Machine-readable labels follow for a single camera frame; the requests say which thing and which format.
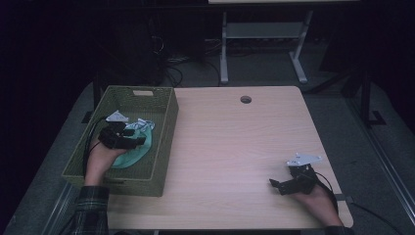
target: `white metal stand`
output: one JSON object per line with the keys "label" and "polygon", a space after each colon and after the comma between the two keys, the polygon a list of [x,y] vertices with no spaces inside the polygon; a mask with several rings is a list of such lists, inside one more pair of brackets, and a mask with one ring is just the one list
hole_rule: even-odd
{"label": "white metal stand", "polygon": [[290,52],[290,58],[301,83],[307,83],[299,57],[308,32],[312,11],[307,12],[303,22],[299,23],[228,23],[226,12],[222,22],[222,53],[220,55],[220,81],[229,82],[228,63],[226,60],[227,38],[298,38],[299,44],[295,51]]}

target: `teal cloth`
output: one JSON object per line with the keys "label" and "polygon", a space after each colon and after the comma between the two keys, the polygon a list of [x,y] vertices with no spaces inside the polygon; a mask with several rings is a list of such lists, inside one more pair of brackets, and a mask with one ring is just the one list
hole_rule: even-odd
{"label": "teal cloth", "polygon": [[137,146],[136,149],[130,150],[123,155],[120,155],[116,158],[112,168],[126,168],[132,166],[133,164],[137,163],[144,155],[149,152],[150,148],[152,147],[152,128],[148,125],[144,131],[140,129],[134,129],[134,135],[130,136],[129,138],[138,138],[138,137],[146,137],[146,141],[143,145]]}

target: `small round hole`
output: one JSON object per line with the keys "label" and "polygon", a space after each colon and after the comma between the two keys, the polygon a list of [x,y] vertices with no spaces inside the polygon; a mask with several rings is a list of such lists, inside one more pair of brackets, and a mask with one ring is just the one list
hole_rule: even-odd
{"label": "small round hole", "polygon": [[241,97],[241,102],[244,104],[249,104],[253,99],[249,96],[242,96]]}

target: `green plastic basket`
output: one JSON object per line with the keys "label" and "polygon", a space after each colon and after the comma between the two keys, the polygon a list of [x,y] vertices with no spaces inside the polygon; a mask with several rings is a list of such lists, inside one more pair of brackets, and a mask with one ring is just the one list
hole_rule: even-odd
{"label": "green plastic basket", "polygon": [[[137,118],[153,121],[156,125],[152,133],[153,143],[150,151],[136,164],[110,169],[104,184],[112,194],[162,196],[178,110],[173,88],[109,86],[76,145],[63,178],[77,188],[83,186],[83,151],[93,123],[120,111],[129,117],[130,122]],[[104,121],[99,122],[95,134],[104,126]]]}

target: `white tag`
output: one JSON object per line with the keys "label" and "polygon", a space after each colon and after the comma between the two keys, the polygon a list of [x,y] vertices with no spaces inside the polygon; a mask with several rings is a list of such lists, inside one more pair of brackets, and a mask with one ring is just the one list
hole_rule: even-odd
{"label": "white tag", "polygon": [[128,117],[125,117],[119,111],[115,111],[112,115],[107,117],[106,121],[128,121]]}
{"label": "white tag", "polygon": [[307,165],[315,162],[320,162],[322,159],[320,156],[311,156],[311,155],[304,155],[296,153],[296,157],[289,160],[287,165],[289,166],[301,166]]}

